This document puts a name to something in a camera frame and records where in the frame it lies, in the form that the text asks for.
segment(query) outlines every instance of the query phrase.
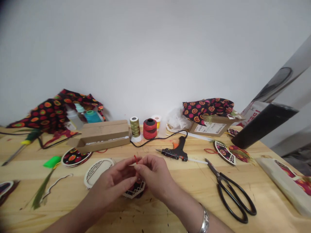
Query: silver bracelet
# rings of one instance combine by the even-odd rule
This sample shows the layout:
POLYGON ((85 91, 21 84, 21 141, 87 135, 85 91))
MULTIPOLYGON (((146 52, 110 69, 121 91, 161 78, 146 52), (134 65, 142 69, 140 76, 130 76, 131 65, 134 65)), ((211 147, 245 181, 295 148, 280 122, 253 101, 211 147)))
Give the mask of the silver bracelet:
POLYGON ((207 213, 207 210, 205 209, 205 207, 201 203, 200 203, 200 205, 203 207, 203 210, 204 210, 204 218, 203 218, 203 223, 202 223, 202 226, 201 226, 199 233, 207 233, 208 226, 210 224, 210 218, 208 216, 208 213, 207 213))

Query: red thread spool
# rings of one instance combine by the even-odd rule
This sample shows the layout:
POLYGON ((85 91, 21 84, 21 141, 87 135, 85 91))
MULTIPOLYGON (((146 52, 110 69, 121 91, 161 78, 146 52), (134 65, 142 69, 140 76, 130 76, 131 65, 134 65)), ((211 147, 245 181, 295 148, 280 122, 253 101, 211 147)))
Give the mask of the red thread spool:
POLYGON ((156 137, 156 121, 154 119, 145 120, 143 129, 145 139, 150 140, 156 137))

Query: human hand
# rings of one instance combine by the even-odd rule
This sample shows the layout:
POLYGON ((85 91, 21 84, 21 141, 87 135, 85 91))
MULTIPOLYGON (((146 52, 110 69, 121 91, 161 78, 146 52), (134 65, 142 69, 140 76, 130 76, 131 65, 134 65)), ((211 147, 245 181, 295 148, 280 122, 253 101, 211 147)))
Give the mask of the human hand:
POLYGON ((103 172, 77 208, 101 217, 111 204, 136 182, 134 157, 124 159, 103 172))
POLYGON ((178 186, 169 173, 164 158, 147 155, 134 165, 137 176, 142 176, 152 194, 166 202, 178 186))

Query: black power cord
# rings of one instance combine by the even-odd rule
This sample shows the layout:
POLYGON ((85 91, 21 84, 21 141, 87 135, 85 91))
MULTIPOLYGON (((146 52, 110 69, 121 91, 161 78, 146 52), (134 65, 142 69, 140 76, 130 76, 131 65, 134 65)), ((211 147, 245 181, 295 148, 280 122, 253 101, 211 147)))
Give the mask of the black power cord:
POLYGON ((39 140, 39 144, 40 144, 41 148, 45 150, 45 149, 48 149, 48 148, 50 148, 52 146, 56 146, 56 145, 58 145, 58 144, 60 144, 60 143, 62 143, 64 141, 68 140, 69 138, 73 138, 73 137, 75 137, 75 136, 77 136, 79 134, 81 134, 81 133, 77 133, 77 134, 71 135, 70 137, 68 137, 66 139, 63 139, 61 141, 58 141, 58 142, 53 143, 52 145, 49 145, 49 146, 46 146, 46 147, 43 146, 43 142, 42 142, 41 138, 38 138, 38 140, 39 140))
POLYGON ((26 134, 9 134, 9 133, 2 133, 2 132, 0 132, 0 134, 6 134, 6 135, 26 135, 26 134))
MULTIPOLYGON (((26 135, 26 134, 10 134, 10 133, 2 133, 2 132, 0 132, 0 134, 6 134, 6 135, 26 135)), ((61 141, 58 141, 58 142, 56 142, 56 143, 54 143, 54 144, 52 144, 52 145, 46 146, 46 147, 43 146, 43 142, 42 142, 41 138, 38 138, 38 141, 39 141, 39 144, 40 144, 40 146, 41 146, 42 149, 48 149, 48 148, 50 148, 50 147, 52 147, 52 146, 58 145, 59 143, 62 143, 62 142, 64 142, 64 141, 68 140, 69 138, 72 138, 72 137, 74 137, 74 136, 76 136, 76 135, 79 135, 79 134, 81 134, 81 133, 74 134, 74 135, 72 135, 72 136, 70 136, 70 137, 68 137, 68 138, 66 138, 66 139, 63 139, 63 140, 61 140, 61 141)))
POLYGON ((142 144, 142 145, 140 145, 140 146, 137 146, 137 145, 135 145, 132 141, 130 141, 135 147, 142 147, 142 146, 144 146, 144 145, 146 145, 147 143, 149 143, 149 142, 151 142, 151 141, 153 141, 153 140, 157 140, 157 139, 167 139, 167 138, 169 138, 169 137, 171 137, 171 136, 174 136, 175 134, 177 134, 177 133, 179 133, 179 132, 182 132, 182 131, 185 131, 186 132, 186 136, 185 136, 185 139, 188 137, 188 131, 186 131, 186 130, 180 130, 180 131, 177 131, 176 133, 173 133, 172 135, 170 135, 170 136, 168 136, 168 137, 166 137, 166 138, 154 138, 154 139, 150 139, 149 141, 147 141, 147 142, 145 142, 144 144, 142 144))

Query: brown cardboard box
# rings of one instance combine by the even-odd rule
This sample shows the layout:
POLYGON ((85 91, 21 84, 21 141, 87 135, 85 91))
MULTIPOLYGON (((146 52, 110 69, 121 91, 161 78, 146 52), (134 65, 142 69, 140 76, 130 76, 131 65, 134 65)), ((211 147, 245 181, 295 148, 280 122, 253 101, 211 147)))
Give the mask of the brown cardboard box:
POLYGON ((83 126, 81 138, 70 138, 67 145, 87 153, 129 144, 129 135, 127 120, 90 123, 83 126))
POLYGON ((207 115, 203 115, 206 126, 201 126, 197 123, 193 123, 189 130, 189 133, 220 137, 234 122, 245 120, 242 115, 240 115, 239 113, 236 114, 239 115, 241 119, 229 119, 225 116, 212 116, 211 124, 207 122, 207 115))

